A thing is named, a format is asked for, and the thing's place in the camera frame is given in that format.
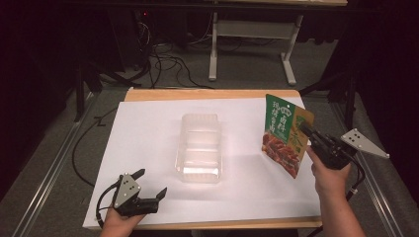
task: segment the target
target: white desk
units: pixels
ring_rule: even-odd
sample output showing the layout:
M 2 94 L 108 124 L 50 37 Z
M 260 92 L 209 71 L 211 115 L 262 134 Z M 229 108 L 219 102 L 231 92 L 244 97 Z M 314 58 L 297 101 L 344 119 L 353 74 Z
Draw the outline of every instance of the white desk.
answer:
M 216 0 L 217 2 L 247 2 L 247 3 L 273 3 L 273 4 L 296 4 L 296 5 L 323 5 L 323 6 L 346 6 L 346 0 Z M 295 85 L 295 77 L 290 64 L 296 37 L 301 27 L 302 15 L 296 17 L 292 23 L 266 23 L 249 21 L 226 21 L 219 20 L 218 13 L 212 16 L 212 47 L 209 60 L 209 80 L 216 80 L 217 65 L 217 37 L 246 37 L 262 39 L 282 39 L 289 43 L 286 51 L 281 52 L 281 61 L 290 85 Z
M 168 192 L 160 202 L 158 213 L 148 215 L 138 225 L 139 229 L 319 226 L 319 203 L 310 159 L 302 160 L 294 180 L 281 166 L 262 155 L 267 93 L 302 106 L 297 91 L 128 91 L 126 102 L 144 103 L 120 105 L 83 226 L 98 228 L 94 213 L 99 195 L 119 174 L 141 168 L 145 169 L 145 175 L 138 180 L 142 186 L 140 197 L 154 197 L 166 185 Z M 222 143 L 224 180 L 221 178 L 219 185 L 190 186 L 173 178 L 181 115 L 187 112 L 219 114 L 225 134 Z M 102 206 L 110 203 L 111 196 L 104 198 Z

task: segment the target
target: desk leg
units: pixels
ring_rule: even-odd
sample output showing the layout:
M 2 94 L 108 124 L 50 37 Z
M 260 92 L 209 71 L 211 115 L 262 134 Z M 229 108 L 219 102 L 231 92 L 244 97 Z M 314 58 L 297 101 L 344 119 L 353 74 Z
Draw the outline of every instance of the desk leg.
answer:
M 217 22 L 218 22 L 218 13 L 213 13 L 212 16 L 212 48 L 210 51 L 209 59 L 209 80 L 216 80 L 216 35 L 217 35 Z
M 302 16 L 298 16 L 295 21 L 295 26 L 293 27 L 293 32 L 290 37 L 290 44 L 288 51 L 286 53 L 281 53 L 281 60 L 284 65 L 284 70 L 286 71 L 288 83 L 291 86 L 296 84 L 295 77 L 293 76 L 293 69 L 290 64 L 291 53 L 293 52 L 293 46 L 295 45 L 296 37 L 298 36 L 299 28 L 301 27 Z

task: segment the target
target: floor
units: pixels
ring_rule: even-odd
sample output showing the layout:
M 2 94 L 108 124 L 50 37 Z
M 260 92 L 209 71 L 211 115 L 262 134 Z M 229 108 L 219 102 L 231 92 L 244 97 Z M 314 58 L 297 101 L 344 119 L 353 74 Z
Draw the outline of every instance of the floor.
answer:
M 218 77 L 215 82 L 208 80 L 210 49 L 207 41 L 191 44 L 187 50 L 171 44 L 159 45 L 155 49 L 159 57 L 151 58 L 150 73 L 135 82 L 141 83 L 143 88 L 195 88 L 200 85 L 215 89 L 300 90 L 319 80 L 335 43 L 316 45 L 310 40 L 295 46 L 291 59 L 297 81 L 294 87 L 287 84 L 279 60 L 280 49 L 284 48 L 285 43 L 280 40 L 253 39 L 242 42 L 227 39 L 220 45 Z M 128 78 L 135 73 L 128 68 L 121 75 Z M 45 236 L 45 233 L 48 236 L 98 236 L 99 232 L 81 227 L 92 188 L 77 177 L 71 161 L 75 158 L 78 171 L 86 180 L 94 183 L 115 113 L 103 119 L 105 126 L 87 131 L 96 122 L 94 117 L 109 112 L 124 100 L 127 90 L 127 87 L 114 83 L 111 78 L 103 78 L 102 93 L 85 95 L 88 113 L 80 122 L 73 122 L 73 94 L 68 99 L 66 110 L 45 132 L 32 159 L 0 203 L 0 236 Z M 303 101 L 309 110 L 315 112 L 315 124 L 320 130 L 339 136 L 345 130 L 340 113 L 341 105 L 330 105 L 325 98 L 326 94 L 315 92 L 304 97 Z M 379 142 L 359 99 L 357 106 L 355 125 Z M 377 175 L 376 179 L 370 177 L 367 184 L 360 187 L 360 194 L 351 202 L 366 232 L 370 236 L 402 236 L 401 230 L 404 233 L 415 233 L 412 227 L 414 224 L 410 222 L 417 219 L 417 215 L 403 209 L 403 206 L 411 206 L 409 199 L 397 199 L 388 193 L 387 188 L 377 189 L 375 185 L 375 182 L 386 181 L 389 177 L 397 180 L 394 171 L 388 169 L 389 164 L 369 158 L 365 165 L 373 165 L 371 169 L 375 174 L 379 173 L 377 169 L 386 171 L 385 174 Z M 402 193 L 405 192 L 403 187 L 399 188 Z M 380 193 L 385 193 L 386 198 L 380 198 Z M 378 214 L 379 206 L 389 202 L 397 206 L 396 211 L 384 209 L 383 214 Z M 311 230 L 298 229 L 298 235 L 306 236 Z

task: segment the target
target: snack bag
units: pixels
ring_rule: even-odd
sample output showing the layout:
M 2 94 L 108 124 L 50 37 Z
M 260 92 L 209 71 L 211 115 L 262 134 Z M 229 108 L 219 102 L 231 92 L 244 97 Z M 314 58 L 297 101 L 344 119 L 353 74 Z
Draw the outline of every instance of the snack bag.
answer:
M 266 95 L 262 151 L 282 165 L 294 179 L 308 141 L 298 128 L 303 121 L 312 125 L 314 114 L 281 98 Z

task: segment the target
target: clear plastic container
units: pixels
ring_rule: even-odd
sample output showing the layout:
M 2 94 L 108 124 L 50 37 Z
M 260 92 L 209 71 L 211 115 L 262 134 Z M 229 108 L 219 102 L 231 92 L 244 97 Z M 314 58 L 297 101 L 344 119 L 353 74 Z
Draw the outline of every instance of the clear plastic container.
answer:
M 217 183 L 221 166 L 221 126 L 217 115 L 184 115 L 176 158 L 182 181 Z

